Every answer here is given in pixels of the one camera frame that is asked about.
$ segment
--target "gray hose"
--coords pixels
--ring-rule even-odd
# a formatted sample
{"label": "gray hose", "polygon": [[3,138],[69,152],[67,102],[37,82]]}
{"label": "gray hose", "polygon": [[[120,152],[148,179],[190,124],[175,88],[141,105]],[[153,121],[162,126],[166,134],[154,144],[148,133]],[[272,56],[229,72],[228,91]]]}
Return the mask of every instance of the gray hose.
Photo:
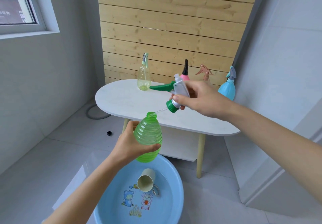
{"label": "gray hose", "polygon": [[90,107],[88,107],[86,109],[85,115],[86,115],[87,118],[92,119],[92,120],[101,120],[101,119],[105,119],[105,118],[110,116],[110,114],[108,114],[106,116],[101,116],[101,117],[92,117],[92,116],[90,116],[88,112],[90,111],[91,108],[93,108],[95,106],[97,106],[97,104],[91,105]]}

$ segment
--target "white tabletop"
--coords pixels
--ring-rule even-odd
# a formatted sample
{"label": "white tabletop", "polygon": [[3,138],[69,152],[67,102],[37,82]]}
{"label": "white tabletop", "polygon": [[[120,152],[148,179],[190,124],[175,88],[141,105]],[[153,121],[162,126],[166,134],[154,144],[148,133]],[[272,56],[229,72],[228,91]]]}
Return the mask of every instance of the white tabletop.
{"label": "white tabletop", "polygon": [[[166,91],[141,91],[136,79],[119,80],[109,83],[97,91],[97,106],[114,116],[142,120],[149,111],[166,108],[171,94]],[[229,136],[239,133],[239,129],[229,122],[210,118],[189,108],[175,113],[169,110],[157,114],[160,125],[197,133],[216,136]]]}

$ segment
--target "beige cup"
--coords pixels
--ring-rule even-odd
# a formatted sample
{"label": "beige cup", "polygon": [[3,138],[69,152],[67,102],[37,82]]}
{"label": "beige cup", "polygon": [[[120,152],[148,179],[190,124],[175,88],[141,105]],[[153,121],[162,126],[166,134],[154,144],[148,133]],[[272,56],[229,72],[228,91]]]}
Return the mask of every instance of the beige cup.
{"label": "beige cup", "polygon": [[149,192],[153,188],[155,180],[155,171],[152,169],[144,169],[138,179],[138,188],[143,192]]}

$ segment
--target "table leg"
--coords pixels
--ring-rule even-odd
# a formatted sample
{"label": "table leg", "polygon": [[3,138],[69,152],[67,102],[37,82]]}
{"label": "table leg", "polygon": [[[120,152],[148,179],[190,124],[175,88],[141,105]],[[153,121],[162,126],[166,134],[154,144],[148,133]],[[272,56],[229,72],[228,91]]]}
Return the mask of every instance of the table leg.
{"label": "table leg", "polygon": [[204,142],[206,140],[206,135],[199,133],[198,141],[198,157],[197,157],[197,178],[201,178],[201,168],[203,161],[203,151],[204,151]]}
{"label": "table leg", "polygon": [[123,124],[123,130],[122,130],[122,133],[125,131],[125,129],[126,129],[126,126],[127,126],[127,124],[128,124],[128,122],[130,121],[130,119],[128,119],[128,118],[125,118],[124,119],[124,124]]}

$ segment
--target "hand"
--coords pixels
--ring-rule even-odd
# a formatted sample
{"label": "hand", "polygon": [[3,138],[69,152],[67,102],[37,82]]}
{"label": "hand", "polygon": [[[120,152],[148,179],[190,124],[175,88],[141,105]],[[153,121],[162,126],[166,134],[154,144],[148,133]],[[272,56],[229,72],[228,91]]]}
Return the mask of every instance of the hand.
{"label": "hand", "polygon": [[127,165],[140,155],[158,150],[161,145],[142,145],[135,139],[133,131],[139,124],[138,121],[129,121],[125,131],[119,136],[118,141],[110,156],[121,164]]}
{"label": "hand", "polygon": [[215,91],[203,81],[185,81],[190,98],[183,95],[172,94],[173,100],[208,117],[215,117],[220,120],[227,120],[227,115],[235,105],[233,101]]}

